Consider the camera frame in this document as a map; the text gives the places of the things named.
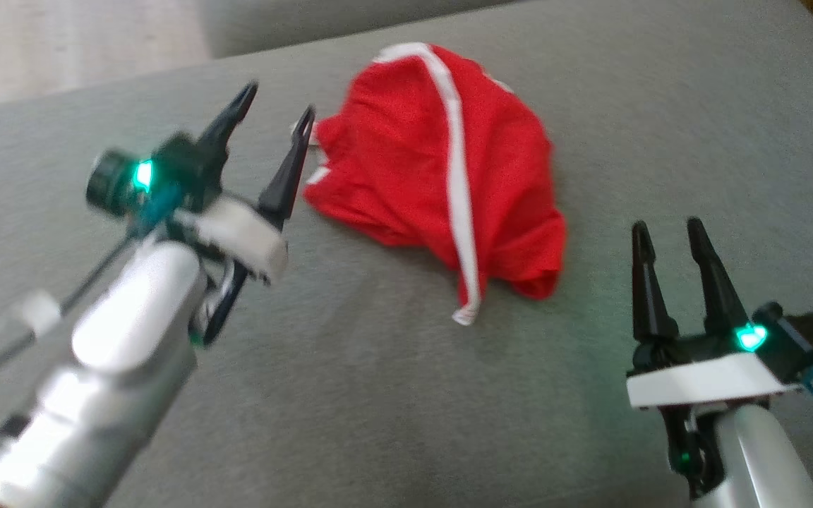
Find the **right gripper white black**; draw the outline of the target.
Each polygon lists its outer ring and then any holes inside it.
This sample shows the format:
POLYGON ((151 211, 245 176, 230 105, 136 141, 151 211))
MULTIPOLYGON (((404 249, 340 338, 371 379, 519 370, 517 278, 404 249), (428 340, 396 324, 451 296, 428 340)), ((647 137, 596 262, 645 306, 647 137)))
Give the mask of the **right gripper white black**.
MULTIPOLYGON (((749 316, 704 223, 687 220, 688 243, 699 267, 704 330, 729 337, 749 316)), ((643 221, 632 226, 632 329, 637 345, 626 388, 630 406, 657 409, 755 399, 792 392, 754 351, 737 351, 720 337, 681 339, 668 314, 654 267, 656 254, 643 221)))

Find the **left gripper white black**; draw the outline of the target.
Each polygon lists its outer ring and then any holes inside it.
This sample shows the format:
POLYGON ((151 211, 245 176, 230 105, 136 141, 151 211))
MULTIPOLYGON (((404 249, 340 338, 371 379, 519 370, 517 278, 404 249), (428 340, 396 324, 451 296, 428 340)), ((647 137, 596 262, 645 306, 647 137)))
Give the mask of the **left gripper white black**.
POLYGON ((257 212, 248 200, 222 185, 230 136, 257 93, 258 83, 246 83, 197 141, 188 134, 173 134, 156 148, 156 183, 164 189, 176 183, 183 192, 181 204, 168 218, 172 240, 212 257, 231 258, 256 279, 274 283, 288 265, 287 241, 278 228, 290 219, 296 203, 315 109, 306 107, 291 130, 291 147, 259 195, 257 212))

